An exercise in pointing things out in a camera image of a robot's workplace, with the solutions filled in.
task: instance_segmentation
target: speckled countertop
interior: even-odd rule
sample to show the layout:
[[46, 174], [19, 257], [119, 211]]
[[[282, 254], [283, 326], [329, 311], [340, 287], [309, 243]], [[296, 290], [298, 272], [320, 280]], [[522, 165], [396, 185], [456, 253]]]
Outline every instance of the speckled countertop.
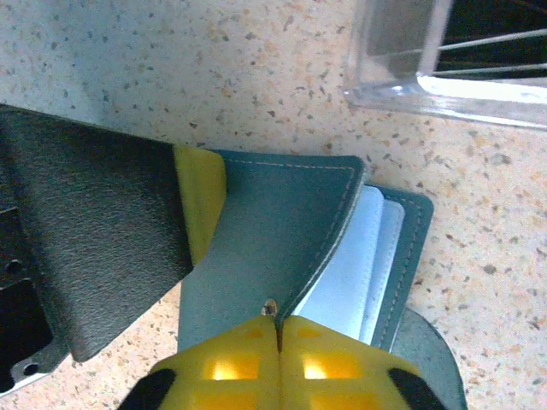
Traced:
[[[0, 2], [0, 101], [149, 138], [355, 154], [436, 207], [409, 305], [470, 408], [547, 408], [547, 134], [349, 108], [345, 0]], [[116, 408], [175, 351], [179, 287], [94, 359], [0, 409]]]

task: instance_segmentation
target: transparent acrylic container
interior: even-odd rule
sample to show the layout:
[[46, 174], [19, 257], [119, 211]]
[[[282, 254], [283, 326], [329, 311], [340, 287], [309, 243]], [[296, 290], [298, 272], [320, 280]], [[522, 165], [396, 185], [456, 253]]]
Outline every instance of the transparent acrylic container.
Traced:
[[[344, 94], [355, 105], [547, 129], [547, 79], [436, 76], [452, 0], [358, 0]], [[545, 35], [547, 27], [535, 35]]]

